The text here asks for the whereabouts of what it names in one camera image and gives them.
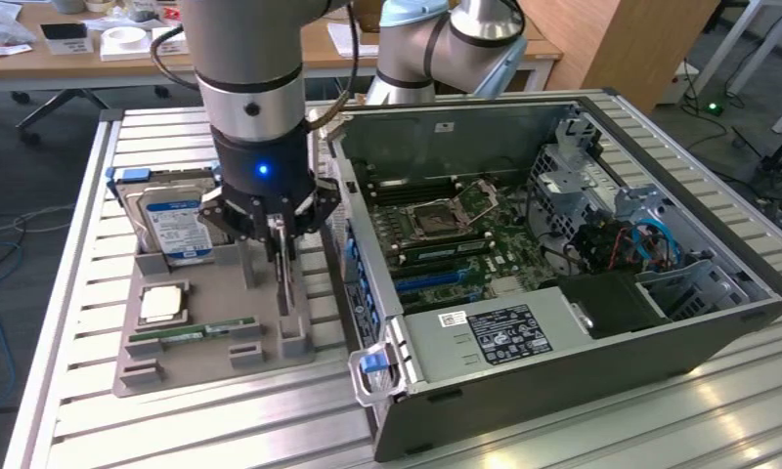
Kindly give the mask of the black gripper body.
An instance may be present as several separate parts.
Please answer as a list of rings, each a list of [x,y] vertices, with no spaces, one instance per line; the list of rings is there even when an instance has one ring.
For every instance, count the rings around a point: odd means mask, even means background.
[[[252,211],[258,200],[264,214],[294,213],[315,189],[308,168],[307,128],[295,127],[267,141],[231,139],[211,128],[218,153],[223,196]]]

